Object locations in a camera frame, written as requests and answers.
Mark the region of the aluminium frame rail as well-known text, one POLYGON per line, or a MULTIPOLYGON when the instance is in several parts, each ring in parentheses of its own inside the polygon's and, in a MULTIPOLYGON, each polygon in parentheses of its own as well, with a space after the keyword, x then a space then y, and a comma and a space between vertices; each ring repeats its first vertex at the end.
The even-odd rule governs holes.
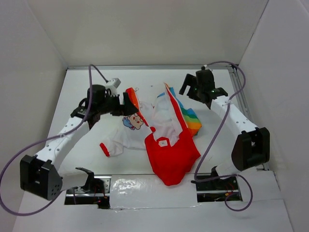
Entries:
MULTIPOLYGON (((96 74, 103 77, 108 74, 109 79, 119 77, 124 86, 130 86, 129 81, 141 81, 141 84, 136 86, 145 91, 146 94, 154 92, 157 83, 164 80, 172 81, 172 86, 176 92, 179 91, 183 85, 187 74, 195 75, 196 71, 209 69, 212 71, 216 87, 223 88, 229 95, 233 104, 248 118, 247 103, 243 96, 243 89, 246 84, 246 77, 239 65, 230 61, 215 61, 207 65, 157 65, 157 66, 94 66, 89 65, 88 70, 95 70, 96 74)), ((212 115, 217 120, 222 119, 217 114, 211 111, 206 104, 190 99, 187 96, 186 102, 189 105, 200 105, 202 107, 198 112, 198 116, 202 121, 205 121, 208 116, 212 115)))

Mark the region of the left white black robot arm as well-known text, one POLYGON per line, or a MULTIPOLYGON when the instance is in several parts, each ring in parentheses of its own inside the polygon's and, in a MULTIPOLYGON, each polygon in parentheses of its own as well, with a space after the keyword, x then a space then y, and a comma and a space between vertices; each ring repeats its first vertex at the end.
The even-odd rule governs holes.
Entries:
POLYGON ((111 87, 92 85, 87 97, 79 102, 64 128, 42 150, 20 161, 20 187, 48 201, 64 190, 79 187, 89 193, 95 188, 94 172, 76 167, 74 171, 59 173, 65 157, 75 144, 100 120, 101 115, 129 116, 138 111, 128 90, 120 99, 111 87))

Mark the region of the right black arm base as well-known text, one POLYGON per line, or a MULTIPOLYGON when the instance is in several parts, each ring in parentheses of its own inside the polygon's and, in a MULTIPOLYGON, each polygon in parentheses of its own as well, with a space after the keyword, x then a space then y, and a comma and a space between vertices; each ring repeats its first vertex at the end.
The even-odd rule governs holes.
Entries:
POLYGON ((191 183, 196 187, 198 203, 224 202, 226 197, 228 197, 228 201, 242 200, 236 177, 207 182, 191 180, 191 183))

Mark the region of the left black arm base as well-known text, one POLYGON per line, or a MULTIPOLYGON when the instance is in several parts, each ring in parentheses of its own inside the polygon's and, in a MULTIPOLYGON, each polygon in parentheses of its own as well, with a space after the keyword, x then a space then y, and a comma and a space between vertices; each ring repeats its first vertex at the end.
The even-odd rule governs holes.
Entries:
POLYGON ((110 209, 111 176, 95 175, 93 171, 78 167, 87 174, 87 180, 81 187, 66 191, 64 205, 96 205, 99 209, 110 209))

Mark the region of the rainbow white red kids jacket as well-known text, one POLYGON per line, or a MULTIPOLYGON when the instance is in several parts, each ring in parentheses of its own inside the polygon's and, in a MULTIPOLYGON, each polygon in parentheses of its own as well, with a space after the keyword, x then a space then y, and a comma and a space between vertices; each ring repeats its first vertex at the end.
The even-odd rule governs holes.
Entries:
POLYGON ((165 86, 154 104, 142 102, 133 88, 126 93, 138 111, 124 116, 116 130, 99 144, 106 157, 124 148, 145 150, 153 172, 166 186, 181 183, 200 158, 193 137, 202 127, 193 109, 186 109, 174 89, 165 86))

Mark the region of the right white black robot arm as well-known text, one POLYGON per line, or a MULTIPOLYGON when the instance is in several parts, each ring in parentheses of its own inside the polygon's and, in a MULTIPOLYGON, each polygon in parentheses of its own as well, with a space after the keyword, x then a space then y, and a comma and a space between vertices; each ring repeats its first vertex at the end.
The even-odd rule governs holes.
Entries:
POLYGON ((203 69, 195 75, 187 74, 179 94, 206 104, 222 119, 220 128, 228 126, 235 144, 231 155, 212 171, 211 185, 222 189, 227 185, 227 178, 235 176, 249 168, 262 165, 270 160, 270 132, 252 123, 231 101, 228 93, 215 86, 211 70, 203 69))

